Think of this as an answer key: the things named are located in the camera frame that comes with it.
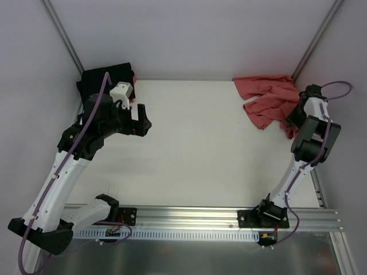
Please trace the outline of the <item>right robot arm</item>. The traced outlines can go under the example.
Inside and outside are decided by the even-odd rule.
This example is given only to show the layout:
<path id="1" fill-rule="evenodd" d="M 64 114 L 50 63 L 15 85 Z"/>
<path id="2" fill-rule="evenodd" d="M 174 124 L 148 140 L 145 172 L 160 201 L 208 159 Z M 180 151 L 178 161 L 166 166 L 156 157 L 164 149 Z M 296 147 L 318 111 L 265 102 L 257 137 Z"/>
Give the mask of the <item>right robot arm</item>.
<path id="1" fill-rule="evenodd" d="M 287 118 L 299 128 L 291 146 L 290 164 L 273 191 L 243 218 L 251 226 L 289 227 L 287 212 L 292 196 L 305 176 L 328 158 L 341 131 L 327 106 L 328 98 L 319 85 L 309 85 L 300 93 L 298 105 Z"/>

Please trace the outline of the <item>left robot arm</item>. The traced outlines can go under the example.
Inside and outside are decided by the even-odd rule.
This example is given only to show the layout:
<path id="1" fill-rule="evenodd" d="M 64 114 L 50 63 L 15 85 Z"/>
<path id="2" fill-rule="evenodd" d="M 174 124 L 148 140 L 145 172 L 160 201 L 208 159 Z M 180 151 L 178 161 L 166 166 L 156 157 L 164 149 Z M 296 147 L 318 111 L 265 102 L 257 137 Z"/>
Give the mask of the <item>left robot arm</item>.
<path id="1" fill-rule="evenodd" d="M 101 194 L 89 204 L 65 214 L 64 206 L 76 182 L 91 163 L 106 138 L 114 134 L 145 136 L 152 126 L 144 104 L 137 105 L 134 120 L 130 107 L 104 94 L 91 95 L 77 121 L 67 128 L 57 145 L 53 168 L 37 199 L 21 217 L 11 219 L 8 228 L 32 244 L 56 256 L 70 244 L 73 236 L 104 221 L 113 224 L 120 218 L 117 199 Z"/>

